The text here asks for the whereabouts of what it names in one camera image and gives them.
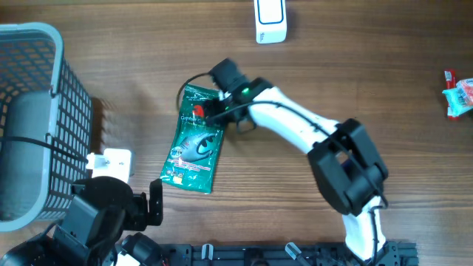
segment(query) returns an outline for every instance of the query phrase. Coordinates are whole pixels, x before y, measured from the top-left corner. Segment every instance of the green package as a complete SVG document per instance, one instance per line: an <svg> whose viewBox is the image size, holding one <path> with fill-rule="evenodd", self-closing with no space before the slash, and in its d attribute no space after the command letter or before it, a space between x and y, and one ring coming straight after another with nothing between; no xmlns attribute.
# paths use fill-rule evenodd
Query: green package
<svg viewBox="0 0 473 266"><path fill-rule="evenodd" d="M218 91L188 85L179 110L176 134L164 162L161 179L191 191L211 193L223 141L223 126L207 126L202 108Z"/></svg>

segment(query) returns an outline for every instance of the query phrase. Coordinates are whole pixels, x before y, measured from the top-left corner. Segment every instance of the red logo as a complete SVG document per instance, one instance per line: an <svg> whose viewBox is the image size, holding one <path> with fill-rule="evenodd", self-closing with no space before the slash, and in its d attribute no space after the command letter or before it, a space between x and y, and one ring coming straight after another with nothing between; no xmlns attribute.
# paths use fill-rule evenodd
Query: red logo
<svg viewBox="0 0 473 266"><path fill-rule="evenodd" d="M194 106L192 114L194 114L195 116L204 117L204 109L201 106Z"/></svg>

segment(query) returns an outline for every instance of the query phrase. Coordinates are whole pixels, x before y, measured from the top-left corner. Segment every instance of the light blue basket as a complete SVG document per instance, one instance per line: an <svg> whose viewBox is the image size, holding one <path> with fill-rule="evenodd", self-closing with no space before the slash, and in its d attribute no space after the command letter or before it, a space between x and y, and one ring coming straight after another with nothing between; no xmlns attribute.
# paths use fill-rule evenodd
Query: light blue basket
<svg viewBox="0 0 473 266"><path fill-rule="evenodd" d="M64 43L48 24L0 25L0 137L29 137L85 157L92 102L64 60ZM71 184L88 178L85 163L23 142L0 147L0 232L34 219L59 219Z"/></svg>

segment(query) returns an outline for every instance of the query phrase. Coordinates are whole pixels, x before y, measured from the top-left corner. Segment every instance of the wooden table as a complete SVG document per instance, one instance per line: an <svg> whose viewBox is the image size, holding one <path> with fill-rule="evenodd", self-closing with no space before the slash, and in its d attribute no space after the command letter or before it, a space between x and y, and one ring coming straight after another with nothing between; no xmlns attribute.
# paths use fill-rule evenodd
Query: wooden table
<svg viewBox="0 0 473 266"><path fill-rule="evenodd" d="M255 42L253 3L0 7L0 22L45 21L95 101L93 147L137 154L134 191L160 176L174 137L174 97L190 76L231 57L308 109L356 117L388 165L388 239L418 243L422 265L473 265L472 116L448 121L442 70L473 76L473 4L289 1L287 40ZM197 83L210 86L206 79ZM158 243L344 241L307 159L265 129L230 128L212 194L165 185ZM0 253L43 231L0 236Z"/></svg>

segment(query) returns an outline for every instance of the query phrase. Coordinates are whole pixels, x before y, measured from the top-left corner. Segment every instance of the basket bottom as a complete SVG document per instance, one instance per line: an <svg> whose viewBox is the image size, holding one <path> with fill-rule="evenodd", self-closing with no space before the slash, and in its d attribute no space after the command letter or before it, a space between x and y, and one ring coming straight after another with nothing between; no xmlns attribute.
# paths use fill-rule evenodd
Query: basket bottom
<svg viewBox="0 0 473 266"><path fill-rule="evenodd" d="M4 136L44 141L50 121L48 91L20 94L8 106ZM0 152L0 221L12 221L31 210L43 176L44 148L30 143L3 143Z"/></svg>

